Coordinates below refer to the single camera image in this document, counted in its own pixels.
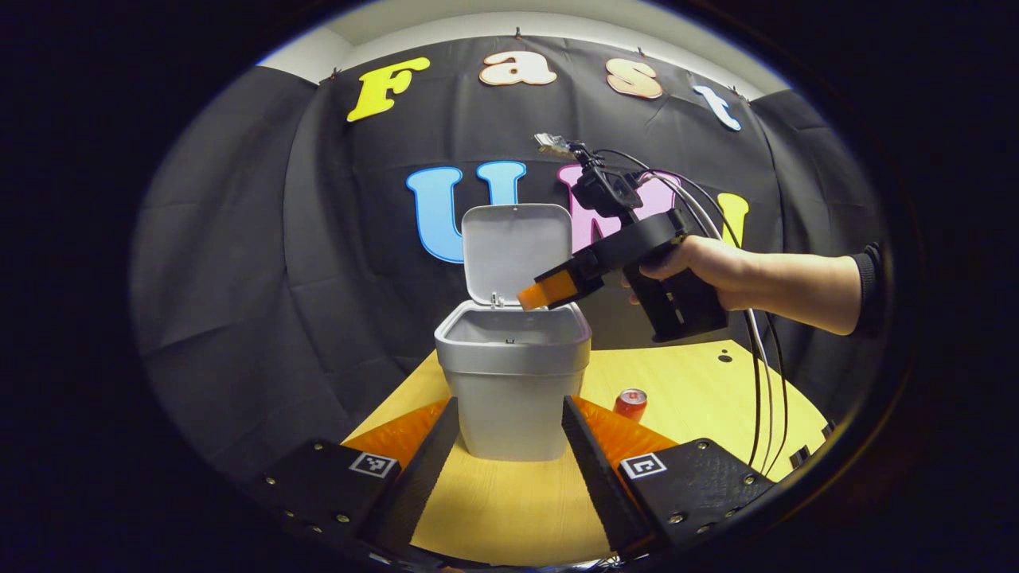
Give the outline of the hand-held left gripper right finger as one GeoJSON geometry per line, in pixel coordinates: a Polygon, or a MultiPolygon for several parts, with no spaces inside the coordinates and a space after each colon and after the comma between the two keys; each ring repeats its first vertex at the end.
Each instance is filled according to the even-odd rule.
{"type": "Polygon", "coordinates": [[[675,442],[581,396],[565,396],[564,434],[622,559],[705,544],[774,487],[718,442],[675,442]]]}

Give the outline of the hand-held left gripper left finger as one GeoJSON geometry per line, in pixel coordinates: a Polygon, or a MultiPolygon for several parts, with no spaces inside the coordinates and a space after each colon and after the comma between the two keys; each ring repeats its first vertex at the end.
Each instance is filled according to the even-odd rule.
{"type": "Polygon", "coordinates": [[[347,557],[425,559],[412,537],[459,436],[458,405],[437,400],[348,442],[304,442],[252,496],[293,536],[347,557]]]}

